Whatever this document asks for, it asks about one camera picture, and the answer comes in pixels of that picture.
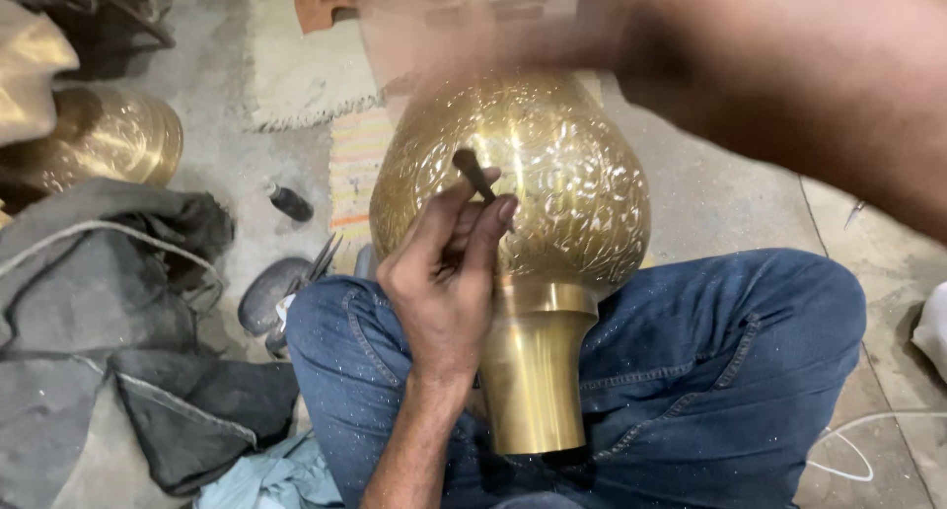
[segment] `fingernail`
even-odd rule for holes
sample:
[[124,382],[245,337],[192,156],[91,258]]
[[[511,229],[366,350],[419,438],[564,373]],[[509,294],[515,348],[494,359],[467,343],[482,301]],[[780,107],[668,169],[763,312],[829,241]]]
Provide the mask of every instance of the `fingernail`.
[[516,213],[517,202],[516,198],[512,196],[504,199],[503,205],[500,206],[500,212],[498,213],[501,221],[507,222],[513,217],[513,213]]

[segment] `black bottle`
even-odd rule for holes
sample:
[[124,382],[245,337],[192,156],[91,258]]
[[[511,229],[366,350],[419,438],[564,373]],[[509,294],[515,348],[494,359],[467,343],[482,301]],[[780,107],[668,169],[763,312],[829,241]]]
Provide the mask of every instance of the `black bottle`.
[[266,191],[277,210],[286,213],[292,220],[305,223],[313,218],[313,206],[291,188],[270,184]]

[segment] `hand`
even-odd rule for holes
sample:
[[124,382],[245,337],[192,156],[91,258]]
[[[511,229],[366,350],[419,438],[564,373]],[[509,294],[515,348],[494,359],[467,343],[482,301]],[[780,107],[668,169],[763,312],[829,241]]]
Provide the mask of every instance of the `hand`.
[[464,180],[432,197],[378,267],[423,384],[469,389],[490,327],[496,251],[517,202],[501,195],[485,207],[473,196]]

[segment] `beige rug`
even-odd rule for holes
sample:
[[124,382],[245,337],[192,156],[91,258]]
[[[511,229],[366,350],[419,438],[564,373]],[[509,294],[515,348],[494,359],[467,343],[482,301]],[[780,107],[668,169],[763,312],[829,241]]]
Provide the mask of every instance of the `beige rug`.
[[247,127],[276,132],[378,104],[358,19],[302,35],[292,0],[250,0]]

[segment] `light blue cloth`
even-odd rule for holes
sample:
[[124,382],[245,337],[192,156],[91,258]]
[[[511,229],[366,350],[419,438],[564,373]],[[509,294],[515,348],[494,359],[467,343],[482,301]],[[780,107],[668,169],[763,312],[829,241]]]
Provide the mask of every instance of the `light blue cloth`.
[[313,431],[241,457],[220,479],[205,485],[195,509],[317,509],[342,507]]

